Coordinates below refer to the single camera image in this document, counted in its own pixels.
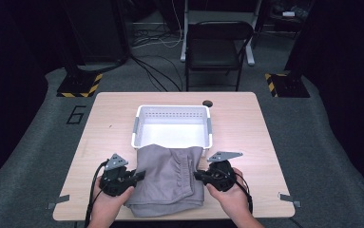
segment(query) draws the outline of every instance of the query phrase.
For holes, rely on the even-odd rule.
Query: dark background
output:
[[[54,28],[83,64],[58,0],[0,0],[0,167],[44,101],[45,75],[63,66]],[[296,67],[319,89],[335,136],[364,176],[364,2],[316,0],[287,63]]]

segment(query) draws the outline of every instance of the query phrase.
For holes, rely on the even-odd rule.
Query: person's left hand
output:
[[[99,177],[95,182],[93,190],[94,199],[101,191],[101,188],[99,187],[101,178],[102,177]],[[131,197],[133,192],[133,186],[128,187],[127,190],[117,197],[111,197],[102,192],[93,203],[91,220],[88,227],[109,227],[119,214],[120,207]]]

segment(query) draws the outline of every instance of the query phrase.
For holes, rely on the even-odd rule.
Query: white plastic basket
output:
[[[204,154],[212,146],[209,108],[204,105],[141,105],[131,145],[139,149],[153,143],[166,148],[201,146]]]

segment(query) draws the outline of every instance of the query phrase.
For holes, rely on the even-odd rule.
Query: wooden tabletop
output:
[[[128,170],[136,168],[137,153],[131,146],[131,135],[140,105],[201,105],[205,100],[214,104],[210,107],[213,146],[206,157],[217,151],[243,153],[230,162],[242,171],[249,185],[254,203],[253,215],[256,218],[293,216],[292,202],[278,197],[278,193],[290,194],[254,93],[104,92],[96,97],[60,195],[69,195],[69,200],[56,205],[54,219],[85,219],[93,175],[99,164],[114,153],[129,162]],[[206,170],[208,165],[203,158],[199,169]],[[206,188],[204,192],[203,207],[198,209],[163,217],[134,218],[123,206],[116,219],[228,219]]]

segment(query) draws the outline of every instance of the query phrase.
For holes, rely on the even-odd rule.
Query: folded gray garment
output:
[[[194,178],[202,147],[169,149],[150,144],[137,151],[136,173],[145,171],[125,206],[135,217],[169,215],[202,206],[203,184]]]

